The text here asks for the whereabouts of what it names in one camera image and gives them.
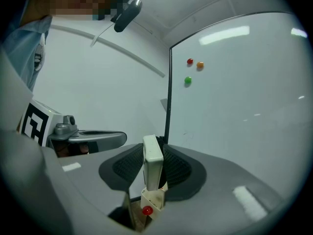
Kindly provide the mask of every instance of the light blue shirt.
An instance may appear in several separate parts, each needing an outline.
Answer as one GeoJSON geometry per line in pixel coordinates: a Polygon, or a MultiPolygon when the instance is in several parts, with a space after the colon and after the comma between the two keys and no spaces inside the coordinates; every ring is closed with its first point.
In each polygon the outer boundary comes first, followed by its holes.
{"type": "Polygon", "coordinates": [[[20,26],[28,0],[24,8],[18,12],[10,22],[4,36],[1,38],[2,46],[7,53],[12,66],[27,87],[33,91],[40,69],[35,68],[35,53],[41,42],[42,34],[45,37],[51,25],[52,17],[45,18],[20,26]]]}

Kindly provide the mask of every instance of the green ball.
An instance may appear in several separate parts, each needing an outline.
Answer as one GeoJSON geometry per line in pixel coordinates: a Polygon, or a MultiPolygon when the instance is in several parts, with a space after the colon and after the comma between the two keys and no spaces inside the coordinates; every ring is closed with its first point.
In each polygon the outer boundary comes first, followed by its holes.
{"type": "Polygon", "coordinates": [[[186,84],[190,84],[191,83],[191,77],[190,76],[185,78],[185,83],[186,84]]]}

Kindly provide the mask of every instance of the white wall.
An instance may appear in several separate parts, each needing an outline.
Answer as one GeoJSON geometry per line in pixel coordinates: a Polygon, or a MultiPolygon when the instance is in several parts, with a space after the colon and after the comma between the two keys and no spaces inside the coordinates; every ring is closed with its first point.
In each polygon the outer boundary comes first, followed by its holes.
{"type": "Polygon", "coordinates": [[[284,198],[297,194],[313,155],[312,48],[293,28],[303,30],[291,14],[250,15],[172,49],[169,144],[235,162],[284,198]],[[224,34],[243,25],[248,33],[224,34]],[[187,67],[189,57],[203,70],[187,67]]]}
{"type": "MultiPolygon", "coordinates": [[[[94,29],[91,23],[58,20],[59,25],[96,34],[99,22],[93,24],[94,29]]],[[[125,34],[106,32],[102,37],[137,51],[168,73],[166,47],[135,25],[125,34]]],[[[90,43],[90,38],[52,28],[34,99],[62,114],[74,115],[79,129],[124,131],[126,144],[142,142],[145,135],[164,136],[166,112],[160,100],[167,97],[168,76],[161,77],[103,43],[97,42],[92,48],[90,43]]],[[[143,188],[140,172],[130,189],[131,197],[139,196],[143,188]]]]}

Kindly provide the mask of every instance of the small candy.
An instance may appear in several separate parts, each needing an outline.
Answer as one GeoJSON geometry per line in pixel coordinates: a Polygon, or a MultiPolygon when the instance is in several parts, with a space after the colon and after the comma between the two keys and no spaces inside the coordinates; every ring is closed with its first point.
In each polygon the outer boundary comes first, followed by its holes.
{"type": "Polygon", "coordinates": [[[190,76],[185,78],[185,83],[186,84],[190,84],[191,83],[191,77],[190,76]]]}
{"type": "Polygon", "coordinates": [[[197,67],[198,68],[203,68],[204,67],[204,62],[197,62],[197,67]]]}
{"type": "Polygon", "coordinates": [[[149,216],[153,213],[153,209],[151,206],[145,206],[144,208],[142,208],[142,213],[146,216],[149,216]]]}

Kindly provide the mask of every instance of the whiteboard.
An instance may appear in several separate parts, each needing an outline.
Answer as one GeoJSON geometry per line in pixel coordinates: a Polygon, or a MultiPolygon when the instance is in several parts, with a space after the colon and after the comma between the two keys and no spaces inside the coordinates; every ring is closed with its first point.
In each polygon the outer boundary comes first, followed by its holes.
{"type": "Polygon", "coordinates": [[[311,161],[311,52],[287,13],[236,17],[172,47],[168,143],[231,160],[292,196],[311,161]]]}

